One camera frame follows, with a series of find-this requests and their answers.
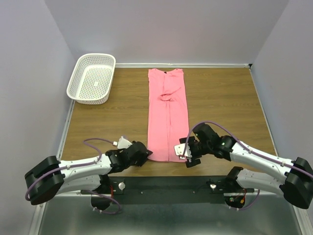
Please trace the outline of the pink t shirt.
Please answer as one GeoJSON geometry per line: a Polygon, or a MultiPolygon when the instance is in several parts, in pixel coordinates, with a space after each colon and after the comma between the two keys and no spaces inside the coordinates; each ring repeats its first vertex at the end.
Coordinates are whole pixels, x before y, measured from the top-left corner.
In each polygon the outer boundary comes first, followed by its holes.
{"type": "Polygon", "coordinates": [[[149,69],[147,148],[156,162],[183,163],[174,146],[189,132],[184,73],[182,69],[149,69]]]}

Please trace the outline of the white plastic laundry basket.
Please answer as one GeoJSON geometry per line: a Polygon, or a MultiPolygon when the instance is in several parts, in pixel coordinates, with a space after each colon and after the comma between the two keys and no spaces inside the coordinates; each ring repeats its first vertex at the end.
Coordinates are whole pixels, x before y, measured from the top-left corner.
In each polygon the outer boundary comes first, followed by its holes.
{"type": "Polygon", "coordinates": [[[67,95],[80,104],[105,103],[112,87],[116,59],[110,54],[88,53],[77,60],[67,95]]]}

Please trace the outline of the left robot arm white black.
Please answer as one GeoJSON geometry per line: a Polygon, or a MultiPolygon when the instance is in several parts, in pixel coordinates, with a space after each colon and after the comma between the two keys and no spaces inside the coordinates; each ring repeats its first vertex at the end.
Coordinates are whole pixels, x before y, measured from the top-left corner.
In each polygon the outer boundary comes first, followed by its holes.
{"type": "Polygon", "coordinates": [[[29,170],[24,176],[26,201],[38,205],[58,194],[76,190],[104,193],[109,182],[102,176],[122,172],[133,165],[143,166],[152,155],[142,142],[129,141],[124,137],[111,141],[115,149],[105,153],[90,144],[90,140],[86,139],[83,143],[97,151],[95,157],[64,161],[49,156],[29,170]]]}

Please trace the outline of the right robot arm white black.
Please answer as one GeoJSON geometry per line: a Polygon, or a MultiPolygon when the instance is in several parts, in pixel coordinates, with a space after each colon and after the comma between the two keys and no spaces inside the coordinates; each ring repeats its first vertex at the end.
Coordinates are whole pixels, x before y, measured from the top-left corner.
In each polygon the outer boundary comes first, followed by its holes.
{"type": "Polygon", "coordinates": [[[174,147],[175,155],[187,167],[201,163],[200,158],[210,154],[219,159],[249,165],[258,172],[234,167],[220,183],[223,192],[257,189],[277,195],[301,209],[308,209],[313,200],[313,169],[303,158],[281,158],[253,148],[237,139],[230,132],[219,136],[210,121],[196,124],[187,137],[174,147]]]}

